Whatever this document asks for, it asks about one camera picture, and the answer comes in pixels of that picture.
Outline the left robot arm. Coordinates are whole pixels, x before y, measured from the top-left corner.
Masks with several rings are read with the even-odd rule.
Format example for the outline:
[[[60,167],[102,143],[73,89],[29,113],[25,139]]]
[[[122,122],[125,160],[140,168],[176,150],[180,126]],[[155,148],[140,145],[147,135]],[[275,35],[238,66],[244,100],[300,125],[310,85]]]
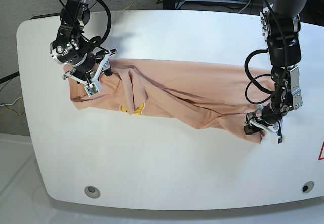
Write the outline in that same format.
[[[303,102],[299,84],[301,49],[299,32],[301,30],[300,12],[307,0],[263,0],[265,8],[260,13],[263,37],[267,48],[251,52],[245,59],[245,74],[249,84],[269,96],[255,102],[257,109],[246,114],[244,132],[252,135],[262,130],[274,133],[282,141],[282,122],[288,112],[299,109]],[[268,53],[272,65],[269,77],[274,82],[274,90],[264,88],[252,77],[249,71],[250,59]]]

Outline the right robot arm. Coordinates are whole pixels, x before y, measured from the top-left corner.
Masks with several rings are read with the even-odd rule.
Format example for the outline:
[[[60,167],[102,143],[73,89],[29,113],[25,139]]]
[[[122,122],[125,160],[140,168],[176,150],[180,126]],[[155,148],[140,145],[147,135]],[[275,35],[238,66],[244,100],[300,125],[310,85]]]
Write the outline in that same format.
[[[67,0],[60,12],[60,27],[56,39],[50,44],[51,57],[58,64],[67,64],[72,69],[66,72],[64,79],[72,78],[89,86],[99,79],[101,73],[112,74],[109,56],[117,52],[108,50],[102,44],[111,30],[111,12],[103,0],[96,0],[107,14],[106,31],[103,36],[88,39],[84,36],[84,27],[90,20],[87,0]]]

